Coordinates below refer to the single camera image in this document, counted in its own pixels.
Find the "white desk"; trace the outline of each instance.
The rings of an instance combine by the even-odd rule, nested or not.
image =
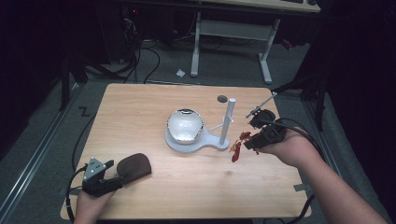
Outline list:
[[[319,13],[320,8],[317,5],[310,6],[304,0],[302,4],[291,3],[280,0],[202,0],[201,2],[209,2],[216,4],[231,4],[238,5],[244,7],[265,7],[277,10],[292,10],[292,11],[300,11],[300,12],[315,12]],[[197,77],[199,70],[199,42],[200,35],[217,35],[217,36],[225,36],[225,37],[233,37],[233,38],[244,38],[244,39],[254,39],[254,40],[262,40],[266,41],[265,49],[262,53],[259,54],[259,61],[262,67],[262,75],[264,77],[264,82],[267,84],[272,83],[272,78],[270,71],[268,69],[267,57],[271,46],[274,42],[274,38],[276,36],[276,31],[278,25],[280,23],[280,19],[276,19],[272,26],[262,26],[262,25],[253,25],[246,23],[235,23],[235,22],[227,22],[227,21],[209,21],[209,20],[201,20],[201,13],[197,13],[196,20],[196,29],[195,29],[195,46],[194,51],[192,53],[192,62],[191,62],[191,76]]]

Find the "white bowl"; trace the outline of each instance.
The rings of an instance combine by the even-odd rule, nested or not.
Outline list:
[[[169,135],[181,145],[196,142],[204,128],[201,116],[191,109],[179,109],[168,119]]]

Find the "human hand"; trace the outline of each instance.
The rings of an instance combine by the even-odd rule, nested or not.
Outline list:
[[[310,161],[321,160],[314,146],[300,133],[290,129],[286,130],[285,139],[282,142],[256,148],[256,150],[273,154],[287,165],[298,169],[303,168]]]
[[[102,214],[107,202],[113,197],[116,191],[109,192],[101,197],[94,197],[84,192],[79,193],[77,199],[77,211],[75,224],[95,223]]]

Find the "human arm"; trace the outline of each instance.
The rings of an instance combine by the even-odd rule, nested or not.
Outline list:
[[[109,192],[101,197],[94,197],[81,191],[77,199],[77,211],[74,224],[93,224],[102,214],[107,202],[116,191]]]
[[[329,223],[387,223],[299,133],[287,130],[283,142],[257,150],[279,157],[306,175]]]

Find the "small white paper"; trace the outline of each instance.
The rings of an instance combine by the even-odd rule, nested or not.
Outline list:
[[[176,75],[177,75],[178,77],[184,77],[185,74],[186,74],[186,73],[183,72],[183,71],[181,71],[181,69],[178,69],[178,71],[176,72]]]

